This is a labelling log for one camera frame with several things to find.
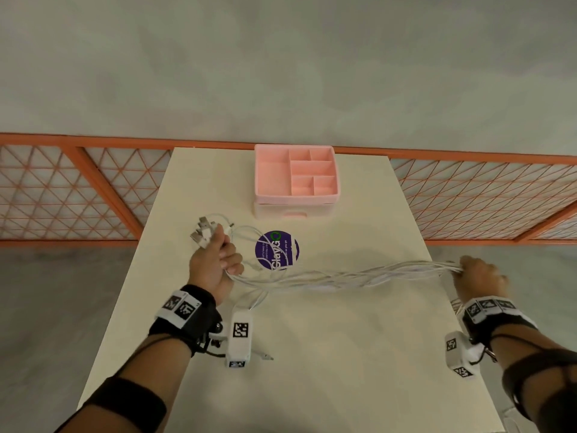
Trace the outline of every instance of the pink organizer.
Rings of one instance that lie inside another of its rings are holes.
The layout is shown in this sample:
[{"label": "pink organizer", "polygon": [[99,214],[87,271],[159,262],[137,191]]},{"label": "pink organizer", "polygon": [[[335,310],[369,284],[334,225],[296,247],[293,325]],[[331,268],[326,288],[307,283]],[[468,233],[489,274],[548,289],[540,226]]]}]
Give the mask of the pink organizer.
[{"label": "pink organizer", "polygon": [[274,205],[334,204],[340,196],[332,146],[255,146],[255,202]]}]

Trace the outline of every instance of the hand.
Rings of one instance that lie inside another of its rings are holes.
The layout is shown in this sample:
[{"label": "hand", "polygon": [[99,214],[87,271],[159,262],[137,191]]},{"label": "hand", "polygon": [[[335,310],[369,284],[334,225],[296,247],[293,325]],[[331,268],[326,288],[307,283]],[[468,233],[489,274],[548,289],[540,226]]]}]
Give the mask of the hand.
[{"label": "hand", "polygon": [[461,302],[465,304],[473,298],[483,296],[509,298],[507,292],[509,279],[499,273],[497,266],[469,255],[463,255],[459,263],[463,267],[463,272],[461,274],[452,272],[452,274]]},{"label": "hand", "polygon": [[224,301],[233,289],[233,280],[227,275],[241,275],[245,267],[242,255],[218,225],[206,249],[199,247],[189,263],[188,284],[198,286],[211,293],[216,305]]}]

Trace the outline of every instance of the purple round sticker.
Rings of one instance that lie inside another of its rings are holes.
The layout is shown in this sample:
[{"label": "purple round sticker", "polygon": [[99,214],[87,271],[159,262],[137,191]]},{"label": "purple round sticker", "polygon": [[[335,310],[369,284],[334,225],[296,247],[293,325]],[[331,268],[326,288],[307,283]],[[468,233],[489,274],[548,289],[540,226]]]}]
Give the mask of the purple round sticker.
[{"label": "purple round sticker", "polygon": [[[278,249],[270,246],[270,244],[267,243],[267,239],[269,239],[273,245],[281,248],[286,256]],[[274,270],[281,267],[292,266],[298,259],[299,247],[297,241],[294,240],[288,232],[269,231],[258,239],[255,245],[255,254],[263,267]]]}]

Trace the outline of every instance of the white table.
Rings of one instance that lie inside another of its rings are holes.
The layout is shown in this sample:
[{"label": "white table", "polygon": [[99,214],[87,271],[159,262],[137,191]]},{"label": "white table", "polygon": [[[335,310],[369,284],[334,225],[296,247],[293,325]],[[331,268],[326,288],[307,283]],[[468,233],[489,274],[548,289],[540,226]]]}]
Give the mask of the white table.
[{"label": "white table", "polygon": [[[253,152],[175,149],[81,401],[184,284],[195,248],[189,234],[202,215],[291,233],[300,246],[293,270],[430,260],[388,159],[338,155],[337,162],[342,194],[332,218],[257,221]],[[254,257],[254,243],[237,245]],[[225,319],[230,308],[221,306]],[[445,366],[444,335],[458,328],[438,278],[270,295],[255,309],[253,347],[275,360],[254,356],[245,370],[227,370],[221,359],[195,356],[167,431],[502,431],[483,381]]]}]

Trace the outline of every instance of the charging cable bundle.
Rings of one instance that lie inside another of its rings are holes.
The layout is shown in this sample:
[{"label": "charging cable bundle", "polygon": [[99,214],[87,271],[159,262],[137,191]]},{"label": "charging cable bundle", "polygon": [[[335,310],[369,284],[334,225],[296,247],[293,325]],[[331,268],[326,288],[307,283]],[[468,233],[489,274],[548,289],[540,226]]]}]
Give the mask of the charging cable bundle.
[{"label": "charging cable bundle", "polygon": [[[220,217],[226,224],[225,232],[229,233],[231,242],[239,239],[251,240],[257,243],[264,243],[270,246],[273,252],[284,255],[285,261],[289,261],[285,251],[276,244],[273,244],[268,237],[253,226],[234,226],[222,214],[214,213],[201,218],[200,228],[194,232],[191,237],[206,237],[206,228],[211,230],[216,227],[216,222],[210,221],[211,217]],[[247,232],[256,236],[247,236]],[[270,269],[264,268],[259,262],[270,266]],[[462,272],[461,267],[455,263],[437,263],[426,261],[403,262],[391,264],[389,266],[374,267],[358,272],[341,272],[341,271],[321,271],[312,270],[298,273],[291,273],[286,267],[274,267],[272,263],[264,258],[255,258],[245,261],[245,264],[258,272],[257,276],[246,275],[229,275],[235,282],[259,290],[259,295],[248,307],[249,309],[259,305],[270,292],[295,291],[295,290],[341,290],[341,289],[359,289],[373,287],[383,284],[392,279],[421,279],[433,275],[439,275],[445,271]]]}]

